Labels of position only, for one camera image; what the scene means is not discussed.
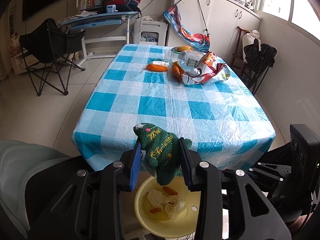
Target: cabinet door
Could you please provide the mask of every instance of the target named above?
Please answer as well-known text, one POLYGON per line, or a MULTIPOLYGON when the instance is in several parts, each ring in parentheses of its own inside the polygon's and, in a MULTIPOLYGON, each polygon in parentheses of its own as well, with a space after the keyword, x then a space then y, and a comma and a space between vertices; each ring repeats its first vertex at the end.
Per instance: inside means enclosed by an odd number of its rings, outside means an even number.
MULTIPOLYGON (((205 33, 205 24, 202 18, 201 10, 203 12, 204 20, 207 23, 208 16, 210 12, 210 7, 212 5, 212 0, 182 0, 178 3, 178 9, 181 15, 182 25, 189 30, 191 33, 205 33)), ((189 45, 184 41, 175 30, 170 27, 169 30, 169 47, 189 45)))
POLYGON ((212 0, 208 19, 210 51, 224 59, 240 10, 237 5, 227 0, 212 0))
MULTIPOLYGON (((238 20, 236 22, 236 26, 233 31, 230 46, 229 46, 227 55, 225 57, 225 62, 227 64, 230 64, 230 62, 232 61, 232 57, 233 57, 232 54, 236 50, 236 45, 237 45, 238 35, 239 35, 239 29, 237 28, 237 26, 240 26, 241 28, 247 29, 249 31, 253 31, 253 30, 258 30, 259 25, 260 25, 260 19, 255 17, 253 14, 251 14, 250 12, 248 12, 245 9, 240 8, 240 7, 239 7, 239 11, 240 12, 239 12, 238 20)), ((242 37, 243 37, 243 35, 245 35, 245 32, 242 32, 237 55, 242 55, 242 50, 243 50, 242 37)))

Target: black camping chair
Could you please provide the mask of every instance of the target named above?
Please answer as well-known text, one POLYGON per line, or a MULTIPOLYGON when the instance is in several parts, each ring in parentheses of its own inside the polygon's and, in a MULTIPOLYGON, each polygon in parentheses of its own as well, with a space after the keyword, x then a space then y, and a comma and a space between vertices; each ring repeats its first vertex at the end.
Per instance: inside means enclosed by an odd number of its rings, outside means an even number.
POLYGON ((249 70, 247 73, 244 72, 245 77, 242 79, 242 81, 248 89, 253 86, 252 94, 254 95, 260 87, 269 68, 273 67, 277 50, 265 43, 261 44, 261 50, 259 50, 259 41, 254 39, 253 44, 244 47, 244 53, 246 55, 245 59, 248 62, 249 70), (259 78, 263 72, 264 75, 256 88, 259 78))
POLYGON ((58 29, 54 19, 49 18, 46 19, 32 33, 20 36, 19 43, 21 46, 22 57, 26 65, 27 73, 31 79, 32 85, 35 88, 38 96, 41 96, 41 92, 45 83, 53 87, 63 95, 68 95, 71 68, 75 67, 77 69, 80 69, 81 71, 85 70, 85 68, 81 68, 75 63, 73 63, 76 52, 82 49, 81 39, 84 37, 84 34, 85 31, 75 34, 63 33, 58 29), (26 57, 31 54, 38 60, 38 62, 28 66, 26 62, 26 57), (73 57, 72 60, 69 60, 68 57, 71 54, 73 54, 73 57), (39 63, 43 63, 44 67, 35 68, 35 66, 39 63), (70 66, 66 86, 63 84, 60 75, 60 70, 63 65, 70 66), (59 79, 61 81, 61 85, 63 87, 63 91, 47 81, 49 73, 58 74, 59 79), (40 79, 39 90, 37 90, 31 74, 35 75, 40 79))

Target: folding chair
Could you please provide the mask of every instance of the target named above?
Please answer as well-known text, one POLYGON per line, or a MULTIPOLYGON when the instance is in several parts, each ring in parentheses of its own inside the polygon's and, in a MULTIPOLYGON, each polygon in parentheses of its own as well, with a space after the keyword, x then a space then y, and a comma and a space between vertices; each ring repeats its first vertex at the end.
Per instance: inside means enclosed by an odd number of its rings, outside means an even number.
POLYGON ((63 95, 68 95, 68 86, 72 67, 80 69, 81 71, 85 70, 85 68, 81 68, 73 63, 76 52, 82 49, 81 39, 84 37, 84 34, 85 31, 75 34, 63 33, 58 29, 54 19, 49 18, 32 33, 20 36, 19 43, 21 46, 22 57, 26 65, 27 73, 38 96, 41 96, 45 83, 63 95), (31 54, 38 60, 38 62, 28 66, 26 57, 31 54), (69 60, 68 57, 71 54, 73 54, 73 57, 69 60), (39 63, 43 63, 44 67, 35 68, 39 63), (63 65, 70 67, 66 86, 63 84, 60 74, 60 70, 63 65), (63 91, 47 81, 49 73, 58 74, 63 91), (39 90, 37 90, 31 74, 40 79, 39 90))

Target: desk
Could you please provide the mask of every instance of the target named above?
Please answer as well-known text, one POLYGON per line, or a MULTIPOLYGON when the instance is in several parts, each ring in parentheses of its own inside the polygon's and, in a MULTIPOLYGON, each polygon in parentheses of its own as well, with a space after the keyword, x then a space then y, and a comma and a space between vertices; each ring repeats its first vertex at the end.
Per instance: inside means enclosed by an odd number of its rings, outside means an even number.
POLYGON ((275 137, 263 109, 232 70, 227 81, 204 86, 185 86, 171 71, 146 70, 169 49, 125 45, 89 97, 73 143, 95 171, 102 170, 133 149, 133 127, 147 122, 191 139, 191 150, 219 169, 247 171, 275 137))
POLYGON ((96 28, 107 25, 120 25, 127 21, 127 31, 126 36, 116 36, 116 37, 105 37, 105 38, 96 38, 96 39, 82 39, 82 51, 84 58, 77 63, 81 65, 87 59, 92 58, 106 58, 114 57, 115 55, 105 55, 105 54, 94 54, 92 52, 87 54, 85 48, 86 43, 101 42, 101 41, 126 41, 126 44, 129 43, 129 24, 130 18, 133 17, 137 12, 114 12, 114 13, 103 13, 96 15, 89 15, 87 17, 79 17, 77 19, 69 20, 67 22, 61 23, 60 26, 68 26, 69 31, 76 31, 87 29, 87 28, 96 28))

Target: snack bag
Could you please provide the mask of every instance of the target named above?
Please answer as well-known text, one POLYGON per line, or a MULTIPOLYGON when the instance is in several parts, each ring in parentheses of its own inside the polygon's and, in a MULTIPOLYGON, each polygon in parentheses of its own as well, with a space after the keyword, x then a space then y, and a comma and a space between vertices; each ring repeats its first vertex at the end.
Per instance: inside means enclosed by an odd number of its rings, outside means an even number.
POLYGON ((216 81, 227 80, 231 75, 225 63, 218 63, 217 56, 208 52, 200 60, 195 69, 182 74, 182 81, 185 85, 194 85, 198 83, 213 83, 216 81))

